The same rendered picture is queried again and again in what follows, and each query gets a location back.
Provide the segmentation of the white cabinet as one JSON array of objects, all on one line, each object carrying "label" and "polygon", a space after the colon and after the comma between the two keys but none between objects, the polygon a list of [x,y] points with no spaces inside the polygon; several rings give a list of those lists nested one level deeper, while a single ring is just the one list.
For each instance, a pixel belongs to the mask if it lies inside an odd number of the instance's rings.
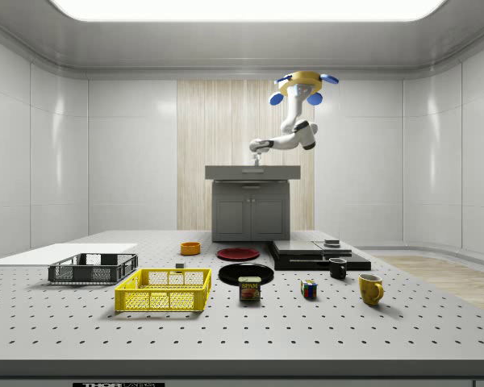
[{"label": "white cabinet", "polygon": [[213,241],[273,241],[289,238],[288,181],[212,183]]}]

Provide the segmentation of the drone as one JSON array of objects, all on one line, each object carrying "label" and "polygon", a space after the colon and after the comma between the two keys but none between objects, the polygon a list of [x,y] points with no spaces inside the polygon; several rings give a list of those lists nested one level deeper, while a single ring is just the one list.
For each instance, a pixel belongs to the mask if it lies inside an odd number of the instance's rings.
[{"label": "drone", "polygon": [[279,104],[288,95],[288,88],[295,85],[311,85],[313,87],[307,101],[312,106],[317,106],[323,101],[323,96],[319,93],[322,89],[322,81],[331,84],[338,84],[339,80],[328,74],[319,74],[313,71],[297,71],[277,79],[274,83],[278,84],[279,91],[269,97],[272,106]]}]

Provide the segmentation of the red plate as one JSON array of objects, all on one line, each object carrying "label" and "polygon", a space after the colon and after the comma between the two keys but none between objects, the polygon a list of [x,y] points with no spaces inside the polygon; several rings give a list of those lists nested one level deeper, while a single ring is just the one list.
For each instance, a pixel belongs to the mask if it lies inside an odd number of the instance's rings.
[{"label": "red plate", "polygon": [[260,253],[252,248],[224,248],[216,253],[221,260],[246,261],[256,259]]}]

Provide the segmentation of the black stove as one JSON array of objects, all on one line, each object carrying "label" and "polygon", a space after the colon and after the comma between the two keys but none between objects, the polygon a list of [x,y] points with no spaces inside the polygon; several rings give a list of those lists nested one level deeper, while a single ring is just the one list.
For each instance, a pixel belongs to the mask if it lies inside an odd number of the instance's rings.
[{"label": "black stove", "polygon": [[347,270],[370,270],[371,262],[338,239],[277,240],[268,243],[276,270],[329,270],[330,258],[347,260]]}]

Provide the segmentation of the black plate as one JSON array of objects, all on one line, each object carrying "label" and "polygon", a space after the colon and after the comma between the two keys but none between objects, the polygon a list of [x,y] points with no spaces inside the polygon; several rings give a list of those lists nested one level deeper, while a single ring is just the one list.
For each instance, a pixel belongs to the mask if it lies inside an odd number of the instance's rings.
[{"label": "black plate", "polygon": [[259,277],[264,285],[273,280],[273,275],[274,271],[263,264],[230,264],[219,270],[219,279],[229,285],[238,285],[240,277]]}]

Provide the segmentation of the flat-sided can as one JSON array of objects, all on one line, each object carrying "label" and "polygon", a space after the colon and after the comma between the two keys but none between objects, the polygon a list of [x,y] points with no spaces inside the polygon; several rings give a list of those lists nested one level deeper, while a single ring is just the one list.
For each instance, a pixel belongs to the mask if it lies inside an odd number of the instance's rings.
[{"label": "flat-sided can", "polygon": [[261,300],[261,277],[239,277],[238,285],[242,302]]}]

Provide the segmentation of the black mug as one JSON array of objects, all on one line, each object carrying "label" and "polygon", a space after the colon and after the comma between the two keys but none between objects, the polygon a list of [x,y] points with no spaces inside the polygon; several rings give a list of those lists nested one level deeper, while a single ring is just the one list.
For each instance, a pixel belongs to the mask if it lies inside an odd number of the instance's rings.
[{"label": "black mug", "polygon": [[330,275],[332,278],[343,280],[347,275],[347,260],[344,258],[330,258]]}]

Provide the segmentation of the yellow basket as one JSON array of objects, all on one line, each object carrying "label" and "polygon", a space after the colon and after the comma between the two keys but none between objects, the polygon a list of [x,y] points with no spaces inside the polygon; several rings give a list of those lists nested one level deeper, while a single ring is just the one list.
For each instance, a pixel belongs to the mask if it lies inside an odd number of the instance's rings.
[{"label": "yellow basket", "polygon": [[141,268],[115,287],[117,311],[203,311],[209,268]]}]

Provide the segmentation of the yellow mug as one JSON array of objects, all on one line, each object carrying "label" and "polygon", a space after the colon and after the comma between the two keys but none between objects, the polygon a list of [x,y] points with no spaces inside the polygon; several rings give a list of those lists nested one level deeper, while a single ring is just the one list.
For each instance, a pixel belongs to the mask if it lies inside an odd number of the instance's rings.
[{"label": "yellow mug", "polygon": [[373,274],[362,273],[359,275],[358,281],[363,302],[376,306],[384,295],[382,279]]}]

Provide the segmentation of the dark grey basket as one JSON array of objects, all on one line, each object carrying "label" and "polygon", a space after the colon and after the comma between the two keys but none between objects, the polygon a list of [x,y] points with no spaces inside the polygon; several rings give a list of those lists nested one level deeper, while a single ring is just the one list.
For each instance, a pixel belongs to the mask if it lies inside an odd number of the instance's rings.
[{"label": "dark grey basket", "polygon": [[138,256],[126,253],[80,253],[48,267],[54,284],[116,284],[136,270]]}]

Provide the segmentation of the white board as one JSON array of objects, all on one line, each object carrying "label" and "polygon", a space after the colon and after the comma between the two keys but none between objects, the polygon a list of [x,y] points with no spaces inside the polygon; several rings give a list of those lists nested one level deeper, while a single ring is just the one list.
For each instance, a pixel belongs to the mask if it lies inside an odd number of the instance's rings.
[{"label": "white board", "polygon": [[135,246],[136,243],[55,243],[1,258],[0,265],[50,265],[79,253],[121,253]]}]

